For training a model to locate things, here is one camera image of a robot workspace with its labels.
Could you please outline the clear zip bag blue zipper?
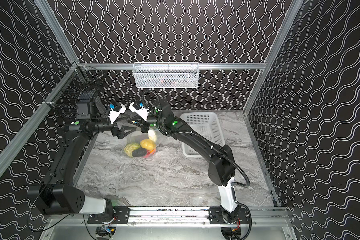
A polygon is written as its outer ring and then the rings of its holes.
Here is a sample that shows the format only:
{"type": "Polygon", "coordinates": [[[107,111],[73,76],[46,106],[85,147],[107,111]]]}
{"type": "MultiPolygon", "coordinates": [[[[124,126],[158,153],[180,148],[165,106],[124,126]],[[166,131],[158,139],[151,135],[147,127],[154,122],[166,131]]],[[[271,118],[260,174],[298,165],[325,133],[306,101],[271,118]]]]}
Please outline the clear zip bag blue zipper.
{"type": "Polygon", "coordinates": [[[127,130],[127,144],[123,152],[130,158],[148,158],[156,152],[159,144],[158,135],[155,131],[155,124],[146,124],[140,120],[127,120],[129,128],[127,130]]]}

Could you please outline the yellow toy potato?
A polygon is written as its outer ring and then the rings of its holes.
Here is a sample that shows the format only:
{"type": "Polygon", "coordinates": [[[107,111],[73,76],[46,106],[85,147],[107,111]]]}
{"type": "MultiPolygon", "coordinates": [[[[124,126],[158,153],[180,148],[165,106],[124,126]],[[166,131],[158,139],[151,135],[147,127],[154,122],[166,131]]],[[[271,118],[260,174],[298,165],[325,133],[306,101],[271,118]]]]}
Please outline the yellow toy potato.
{"type": "Polygon", "coordinates": [[[150,139],[144,139],[140,141],[140,146],[148,151],[151,151],[156,148],[156,143],[150,139]]]}

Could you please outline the dark green toy avocado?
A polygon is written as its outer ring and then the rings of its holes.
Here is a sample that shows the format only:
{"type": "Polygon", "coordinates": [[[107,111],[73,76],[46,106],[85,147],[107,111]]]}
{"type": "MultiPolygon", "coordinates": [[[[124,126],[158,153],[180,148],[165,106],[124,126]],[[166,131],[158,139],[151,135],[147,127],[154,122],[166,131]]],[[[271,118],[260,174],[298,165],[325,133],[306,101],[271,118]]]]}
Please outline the dark green toy avocado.
{"type": "Polygon", "coordinates": [[[147,152],[148,151],[144,148],[138,148],[132,151],[132,157],[133,158],[144,157],[147,155],[147,152]]]}

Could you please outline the red toy pomegranate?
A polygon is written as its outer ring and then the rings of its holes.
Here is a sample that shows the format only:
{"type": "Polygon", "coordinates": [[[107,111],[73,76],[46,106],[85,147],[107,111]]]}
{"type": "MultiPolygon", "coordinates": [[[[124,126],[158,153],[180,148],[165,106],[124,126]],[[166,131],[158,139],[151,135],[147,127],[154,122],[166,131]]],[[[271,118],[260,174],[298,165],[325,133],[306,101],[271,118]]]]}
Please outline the red toy pomegranate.
{"type": "Polygon", "coordinates": [[[147,154],[144,156],[144,158],[149,158],[152,155],[154,155],[156,153],[156,149],[153,149],[151,151],[147,151],[147,154]]]}

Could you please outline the white plastic perforated basket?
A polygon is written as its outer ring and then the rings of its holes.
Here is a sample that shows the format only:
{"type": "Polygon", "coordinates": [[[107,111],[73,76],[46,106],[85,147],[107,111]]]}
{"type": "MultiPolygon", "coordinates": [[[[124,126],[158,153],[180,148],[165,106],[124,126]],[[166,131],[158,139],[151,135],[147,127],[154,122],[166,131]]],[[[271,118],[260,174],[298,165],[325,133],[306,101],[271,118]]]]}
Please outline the white plastic perforated basket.
{"type": "Polygon", "coordinates": [[[226,144],[217,114],[213,112],[183,113],[180,118],[212,143],[221,147],[226,144]]]}

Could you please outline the green toy cabbage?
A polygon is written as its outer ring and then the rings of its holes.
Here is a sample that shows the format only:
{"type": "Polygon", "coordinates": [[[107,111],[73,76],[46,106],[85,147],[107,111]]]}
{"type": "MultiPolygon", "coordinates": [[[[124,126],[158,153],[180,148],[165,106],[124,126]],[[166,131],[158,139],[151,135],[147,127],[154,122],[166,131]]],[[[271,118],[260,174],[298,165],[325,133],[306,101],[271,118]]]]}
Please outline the green toy cabbage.
{"type": "Polygon", "coordinates": [[[125,147],[124,147],[124,153],[130,157],[130,158],[133,158],[133,151],[135,150],[138,150],[140,149],[141,146],[137,143],[130,143],[130,144],[127,144],[125,147]]]}

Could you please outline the pale green toy cucumber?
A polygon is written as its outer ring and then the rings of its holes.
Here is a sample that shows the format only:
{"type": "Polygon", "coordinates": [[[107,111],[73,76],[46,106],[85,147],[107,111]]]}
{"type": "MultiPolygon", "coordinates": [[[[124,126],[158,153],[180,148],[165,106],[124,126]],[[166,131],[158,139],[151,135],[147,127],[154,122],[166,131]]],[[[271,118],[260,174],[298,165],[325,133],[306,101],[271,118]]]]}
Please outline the pale green toy cucumber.
{"type": "Polygon", "coordinates": [[[156,142],[157,139],[158,139],[157,133],[156,133],[156,131],[154,131],[154,130],[149,130],[149,131],[148,131],[148,137],[149,137],[149,139],[150,139],[151,141],[153,141],[153,142],[156,142]]]}

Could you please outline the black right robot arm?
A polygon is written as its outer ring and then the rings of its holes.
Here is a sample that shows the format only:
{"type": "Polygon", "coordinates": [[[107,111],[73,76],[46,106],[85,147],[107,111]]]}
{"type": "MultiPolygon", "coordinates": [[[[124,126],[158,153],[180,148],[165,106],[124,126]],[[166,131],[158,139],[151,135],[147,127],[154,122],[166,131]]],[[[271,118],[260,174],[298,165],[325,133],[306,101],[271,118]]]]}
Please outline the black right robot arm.
{"type": "Polygon", "coordinates": [[[154,107],[151,109],[135,102],[129,105],[129,109],[137,114],[129,119],[129,123],[141,128],[143,133],[150,127],[157,128],[162,135],[188,145],[209,162],[208,176],[219,188],[223,221],[235,222],[240,207],[232,188],[236,163],[231,148],[215,144],[197,133],[185,120],[174,115],[169,103],[164,99],[154,101],[154,107]]]}

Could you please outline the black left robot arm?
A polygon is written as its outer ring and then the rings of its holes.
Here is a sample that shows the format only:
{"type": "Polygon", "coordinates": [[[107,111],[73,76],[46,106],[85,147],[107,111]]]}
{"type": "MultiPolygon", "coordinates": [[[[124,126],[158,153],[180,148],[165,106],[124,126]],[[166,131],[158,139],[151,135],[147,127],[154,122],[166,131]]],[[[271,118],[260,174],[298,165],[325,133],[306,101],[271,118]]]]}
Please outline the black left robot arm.
{"type": "Polygon", "coordinates": [[[118,127],[117,118],[127,109],[123,104],[111,104],[104,117],[92,101],[78,102],[77,108],[76,118],[64,127],[62,145],[50,170],[40,185],[30,187],[28,196],[44,216],[88,214],[103,216],[108,221],[115,215],[112,202],[88,197],[75,188],[76,167],[85,145],[96,134],[109,131],[122,139],[135,128],[118,127]]]}

